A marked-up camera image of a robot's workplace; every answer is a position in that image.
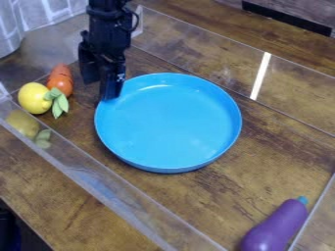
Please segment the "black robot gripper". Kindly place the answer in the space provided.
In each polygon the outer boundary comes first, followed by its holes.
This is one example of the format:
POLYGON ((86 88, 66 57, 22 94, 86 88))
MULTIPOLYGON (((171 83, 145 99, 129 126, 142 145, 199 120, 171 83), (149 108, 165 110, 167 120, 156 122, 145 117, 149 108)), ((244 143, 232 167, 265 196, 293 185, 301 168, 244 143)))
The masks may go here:
POLYGON ((89 29, 81 32, 78 65, 84 84, 100 80, 100 99, 117 98, 125 80, 124 51, 130 45, 129 0, 89 0, 89 29))

